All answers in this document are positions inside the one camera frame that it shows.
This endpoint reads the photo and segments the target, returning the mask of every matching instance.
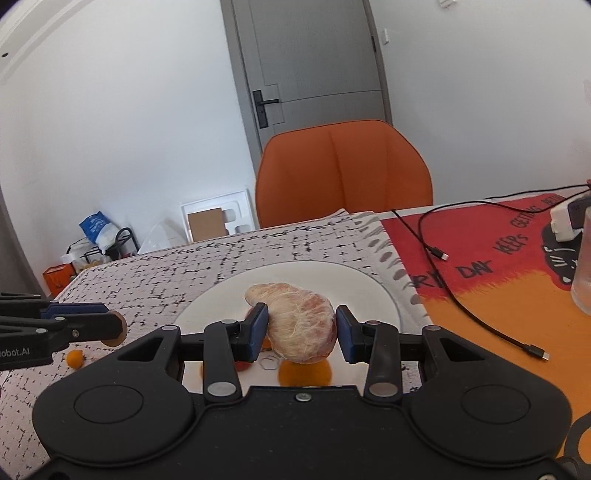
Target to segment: cardboard piece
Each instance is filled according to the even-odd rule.
[[[190,213],[188,217],[193,242],[210,240],[228,234],[221,208]]]

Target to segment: orange chair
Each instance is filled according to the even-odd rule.
[[[276,135],[256,179],[261,227],[330,215],[433,204],[431,175],[413,146],[379,120]]]

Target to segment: white wall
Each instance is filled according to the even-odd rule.
[[[390,30],[394,126],[427,162],[436,202],[591,177],[591,5],[370,2]]]
[[[141,241],[254,171],[219,0],[94,0],[0,86],[0,182],[37,275],[102,210]]]

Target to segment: glass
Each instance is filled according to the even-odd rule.
[[[581,252],[570,292],[577,306],[591,315],[591,208],[585,213]]]

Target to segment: white plate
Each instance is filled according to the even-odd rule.
[[[223,319],[244,319],[250,306],[244,292],[261,283],[285,282],[324,295],[336,309],[347,305],[360,321],[381,320],[400,328],[398,307],[386,289],[370,276],[345,265],[329,262],[286,262],[255,268],[219,283],[195,299],[175,322],[183,334],[200,333],[207,325]],[[261,352],[255,365],[239,373],[242,391],[251,385],[278,386],[280,360],[272,352]],[[349,365],[339,343],[329,356],[331,385],[363,388],[367,364]],[[201,362],[186,362],[183,385],[192,392],[203,391]]]

